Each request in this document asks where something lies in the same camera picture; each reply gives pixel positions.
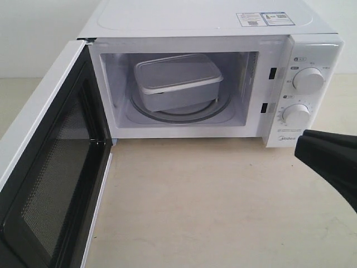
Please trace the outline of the white plastic lidded container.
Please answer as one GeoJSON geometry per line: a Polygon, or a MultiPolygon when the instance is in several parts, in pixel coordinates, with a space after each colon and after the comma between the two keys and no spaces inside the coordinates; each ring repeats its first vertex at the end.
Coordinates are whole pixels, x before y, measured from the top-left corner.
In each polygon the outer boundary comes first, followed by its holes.
{"type": "Polygon", "coordinates": [[[144,107],[151,112],[193,106],[217,99],[219,68],[204,54],[185,54],[142,61],[134,77],[144,107]]]}

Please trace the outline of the blue label sticker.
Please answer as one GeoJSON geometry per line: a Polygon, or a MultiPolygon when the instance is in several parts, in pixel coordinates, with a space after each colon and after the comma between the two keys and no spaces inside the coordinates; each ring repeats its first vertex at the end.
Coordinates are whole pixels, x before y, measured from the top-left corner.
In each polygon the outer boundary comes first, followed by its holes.
{"type": "Polygon", "coordinates": [[[285,12],[261,12],[268,26],[293,26],[294,22],[285,12]]]}

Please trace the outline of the white microwave oven body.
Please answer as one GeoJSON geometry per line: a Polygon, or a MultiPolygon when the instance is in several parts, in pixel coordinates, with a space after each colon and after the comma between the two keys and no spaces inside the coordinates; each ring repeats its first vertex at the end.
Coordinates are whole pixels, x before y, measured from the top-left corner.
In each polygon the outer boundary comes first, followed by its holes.
{"type": "Polygon", "coordinates": [[[112,139],[261,138],[266,147],[294,147],[316,118],[343,40],[304,1],[102,1],[80,31],[89,45],[112,139]],[[285,12],[293,26],[242,27],[237,13],[285,12]],[[204,54],[219,68],[230,104],[213,118],[163,123],[131,104],[142,61],[204,54]],[[294,76],[317,68],[322,89],[300,93],[294,76]],[[283,111],[303,104],[305,125],[288,125],[283,111]]]}

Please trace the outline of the lower white control knob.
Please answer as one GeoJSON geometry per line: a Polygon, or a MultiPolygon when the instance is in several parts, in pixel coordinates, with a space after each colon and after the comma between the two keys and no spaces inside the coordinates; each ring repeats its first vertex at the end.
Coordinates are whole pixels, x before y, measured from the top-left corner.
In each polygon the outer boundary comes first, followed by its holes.
{"type": "Polygon", "coordinates": [[[310,111],[303,104],[294,104],[283,111],[282,119],[288,125],[305,125],[309,122],[310,111]]]}

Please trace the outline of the white label sticker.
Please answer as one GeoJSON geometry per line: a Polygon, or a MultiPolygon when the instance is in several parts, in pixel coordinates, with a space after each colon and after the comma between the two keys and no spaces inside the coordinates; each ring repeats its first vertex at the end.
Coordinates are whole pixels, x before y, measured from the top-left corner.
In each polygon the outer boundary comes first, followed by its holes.
{"type": "Polygon", "coordinates": [[[260,13],[237,13],[242,27],[264,27],[266,23],[260,13]]]}

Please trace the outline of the upper white control knob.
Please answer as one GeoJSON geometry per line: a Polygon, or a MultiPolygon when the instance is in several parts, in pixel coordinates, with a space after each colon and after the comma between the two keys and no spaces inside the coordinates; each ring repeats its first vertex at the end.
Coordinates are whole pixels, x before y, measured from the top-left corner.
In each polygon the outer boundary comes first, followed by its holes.
{"type": "Polygon", "coordinates": [[[325,80],[317,68],[305,68],[293,78],[293,86],[300,93],[313,93],[322,89],[325,80]]]}

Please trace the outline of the white microwave door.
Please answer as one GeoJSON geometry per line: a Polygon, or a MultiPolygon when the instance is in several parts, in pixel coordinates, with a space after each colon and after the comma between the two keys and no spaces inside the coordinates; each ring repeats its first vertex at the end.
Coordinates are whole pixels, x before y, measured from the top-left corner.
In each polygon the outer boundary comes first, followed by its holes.
{"type": "Polygon", "coordinates": [[[89,45],[70,41],[1,138],[1,266],[84,267],[112,138],[89,45]]]}

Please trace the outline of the white control knob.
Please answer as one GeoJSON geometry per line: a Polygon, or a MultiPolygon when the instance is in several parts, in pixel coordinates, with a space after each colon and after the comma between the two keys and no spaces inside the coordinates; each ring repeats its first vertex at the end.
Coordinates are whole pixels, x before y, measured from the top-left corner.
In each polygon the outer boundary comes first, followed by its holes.
{"type": "Polygon", "coordinates": [[[300,93],[313,93],[322,89],[325,80],[317,68],[305,68],[293,78],[293,86],[300,93]]]}
{"type": "Polygon", "coordinates": [[[309,122],[310,111],[303,104],[294,104],[283,111],[282,119],[288,125],[305,125],[309,122]]]}

